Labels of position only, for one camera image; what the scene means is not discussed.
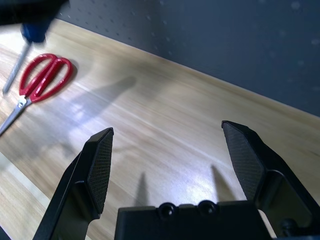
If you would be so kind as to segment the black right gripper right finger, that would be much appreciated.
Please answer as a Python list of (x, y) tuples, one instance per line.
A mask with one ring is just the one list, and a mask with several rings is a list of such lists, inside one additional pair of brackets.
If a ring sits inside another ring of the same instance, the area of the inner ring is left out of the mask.
[(287, 163), (245, 125), (221, 123), (236, 177), (247, 200), (278, 237), (319, 236), (320, 206)]

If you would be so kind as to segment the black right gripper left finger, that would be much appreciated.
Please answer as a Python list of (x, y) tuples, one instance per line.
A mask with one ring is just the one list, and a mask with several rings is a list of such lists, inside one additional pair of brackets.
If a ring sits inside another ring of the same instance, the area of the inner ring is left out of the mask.
[(103, 213), (111, 172), (113, 128), (84, 144), (63, 173), (34, 235), (35, 240), (84, 240)]

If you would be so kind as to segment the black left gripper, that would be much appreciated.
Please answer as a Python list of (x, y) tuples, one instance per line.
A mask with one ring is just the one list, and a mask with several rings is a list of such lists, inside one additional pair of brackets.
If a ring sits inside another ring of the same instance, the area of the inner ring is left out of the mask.
[(68, 3), (68, 0), (0, 0), (0, 25), (46, 20)]

